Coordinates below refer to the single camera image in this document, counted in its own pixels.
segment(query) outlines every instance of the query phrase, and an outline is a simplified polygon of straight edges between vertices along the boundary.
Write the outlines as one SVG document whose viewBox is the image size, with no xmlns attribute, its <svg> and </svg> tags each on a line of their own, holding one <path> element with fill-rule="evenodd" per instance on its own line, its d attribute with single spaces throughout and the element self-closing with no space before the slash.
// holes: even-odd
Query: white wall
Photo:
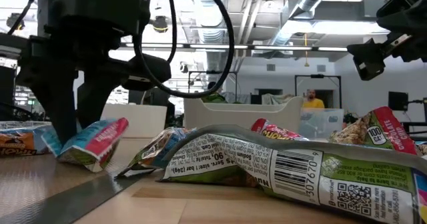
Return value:
<svg viewBox="0 0 427 224">
<path fill-rule="evenodd" d="M 337 75 L 342 76 L 343 108 L 359 116 L 381 106 L 388 105 L 388 92 L 407 92 L 409 100 L 427 97 L 427 66 L 421 60 L 404 63 L 401 58 L 389 57 L 385 61 L 383 74 L 371 81 L 361 81 L 348 55 L 335 64 Z M 424 107 L 410 104 L 407 112 L 412 121 L 424 120 Z M 409 121 L 401 111 L 394 115 L 399 121 Z"/>
<path fill-rule="evenodd" d="M 309 67 L 304 67 L 305 58 L 294 59 L 264 59 L 257 57 L 246 57 L 238 73 L 238 93 L 256 93 L 256 89 L 282 89 L 283 94 L 295 93 L 295 75 L 318 74 L 317 65 L 325 65 L 324 75 L 335 75 L 334 64 L 327 58 L 309 58 Z M 267 71 L 267 64 L 275 64 L 276 71 Z M 329 79 L 310 79 L 298 77 L 298 95 L 303 95 L 307 89 L 334 90 L 334 105 L 338 104 L 338 86 Z M 225 91 L 234 92 L 234 82 L 227 80 L 224 85 Z"/>
</svg>

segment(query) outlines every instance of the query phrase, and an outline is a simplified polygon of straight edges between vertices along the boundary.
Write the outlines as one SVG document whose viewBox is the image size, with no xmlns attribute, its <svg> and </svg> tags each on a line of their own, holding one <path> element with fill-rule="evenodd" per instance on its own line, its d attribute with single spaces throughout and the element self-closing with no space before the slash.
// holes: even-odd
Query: clear plastic container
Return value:
<svg viewBox="0 0 427 224">
<path fill-rule="evenodd" d="M 310 140 L 325 140 L 332 132 L 342 130 L 343 119 L 343 109 L 301 108 L 298 133 Z"/>
</svg>

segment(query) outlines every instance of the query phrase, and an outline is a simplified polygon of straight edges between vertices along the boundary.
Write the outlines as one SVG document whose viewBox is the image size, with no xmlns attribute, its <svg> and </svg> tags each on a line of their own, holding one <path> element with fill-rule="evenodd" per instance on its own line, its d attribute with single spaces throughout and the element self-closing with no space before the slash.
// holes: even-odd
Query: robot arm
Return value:
<svg viewBox="0 0 427 224">
<path fill-rule="evenodd" d="M 377 24 L 391 32 L 384 43 L 373 39 L 347 50 L 363 81 L 384 72 L 384 59 L 401 57 L 404 62 L 421 58 L 427 62 L 427 0 L 389 0 L 377 12 Z"/>
<path fill-rule="evenodd" d="M 229 51 L 226 68 L 217 84 L 203 93 L 180 93 L 162 83 L 171 78 L 169 62 L 176 49 L 176 18 L 173 20 L 173 47 L 168 61 L 141 53 L 141 36 L 149 23 L 149 0 L 47 0 L 42 6 L 47 18 L 39 19 L 43 37 L 29 39 L 0 33 L 0 55 L 18 60 L 21 70 L 16 84 L 29 87 L 64 144 L 82 128 L 101 117 L 114 88 L 145 91 L 158 86 L 176 97 L 200 98 L 218 90 L 230 72 L 234 56 L 234 31 L 221 0 L 213 0 L 228 28 Z M 131 35 L 135 57 L 120 61 L 108 56 L 118 49 L 121 38 Z M 77 90 L 75 110 L 73 82 L 78 71 L 85 73 Z"/>
</svg>

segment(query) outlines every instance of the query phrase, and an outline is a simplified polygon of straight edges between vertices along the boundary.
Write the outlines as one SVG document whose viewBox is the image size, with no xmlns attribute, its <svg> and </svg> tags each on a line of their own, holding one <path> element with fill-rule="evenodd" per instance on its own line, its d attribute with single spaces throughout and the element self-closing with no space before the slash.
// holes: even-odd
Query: person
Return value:
<svg viewBox="0 0 427 224">
<path fill-rule="evenodd" d="M 216 84 L 215 81 L 209 82 L 207 85 L 208 89 L 211 89 Z M 202 97 L 201 100 L 204 103 L 227 103 L 226 98 L 220 95 L 221 88 L 219 88 L 216 92 L 208 95 L 207 97 Z"/>
<path fill-rule="evenodd" d="M 316 91 L 308 90 L 307 100 L 302 105 L 304 108 L 325 108 L 323 101 L 316 98 Z"/>
</svg>

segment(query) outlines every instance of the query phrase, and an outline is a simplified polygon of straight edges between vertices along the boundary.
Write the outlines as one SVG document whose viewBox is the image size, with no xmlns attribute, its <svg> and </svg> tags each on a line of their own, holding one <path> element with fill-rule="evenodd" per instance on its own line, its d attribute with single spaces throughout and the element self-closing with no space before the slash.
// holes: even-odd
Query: granola bar wrapper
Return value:
<svg viewBox="0 0 427 224">
<path fill-rule="evenodd" d="M 359 218 L 361 223 L 427 222 L 427 160 L 405 152 L 302 144 L 214 125 L 187 135 L 163 160 L 168 162 L 161 179 L 165 182 L 218 184 L 238 169 L 266 195 Z"/>
<path fill-rule="evenodd" d="M 168 169 L 171 162 L 177 163 L 177 167 L 172 168 L 171 171 L 174 173 L 185 173 L 185 168 L 183 168 L 182 165 L 190 163 L 191 159 L 188 159 L 188 157 L 191 156 L 191 158 L 201 163 L 201 165 L 190 165 L 186 167 L 194 171 L 205 170 L 210 165 L 225 165 L 227 168 L 216 169 L 212 173 L 200 173 L 200 175 L 182 177 L 185 179 L 185 182 L 210 183 L 237 187 L 256 187 L 258 185 L 258 182 L 250 174 L 237 166 L 231 159 L 225 158 L 223 153 L 216 152 L 216 145 L 211 145 L 211 143 L 208 142 L 205 142 L 206 145 L 194 147 L 194 151 L 191 153 L 180 153 L 176 155 L 170 162 L 165 160 L 165 156 L 170 153 L 171 150 L 175 149 L 180 141 L 183 141 L 193 132 L 195 132 L 195 129 L 187 130 L 175 127 L 165 129 L 151 140 L 147 147 L 139 151 L 128 167 L 123 170 L 118 177 L 147 174 L 155 169 Z"/>
<path fill-rule="evenodd" d="M 421 152 L 420 155 L 427 159 L 427 142 L 423 141 L 421 143 L 417 143 L 417 147 Z"/>
<path fill-rule="evenodd" d="M 264 118 L 258 119 L 252 125 L 251 130 L 271 139 L 309 141 L 297 133 L 270 124 L 270 122 Z"/>
<path fill-rule="evenodd" d="M 0 121 L 0 156 L 50 153 L 41 136 L 52 128 L 50 122 Z"/>
<path fill-rule="evenodd" d="M 64 146 L 54 129 L 43 134 L 42 139 L 59 162 L 84 166 L 96 173 L 107 167 L 128 126 L 126 118 L 96 121 Z"/>
<path fill-rule="evenodd" d="M 342 131 L 331 134 L 329 142 L 365 145 L 421 155 L 415 142 L 406 134 L 388 107 L 377 108 Z"/>
</svg>

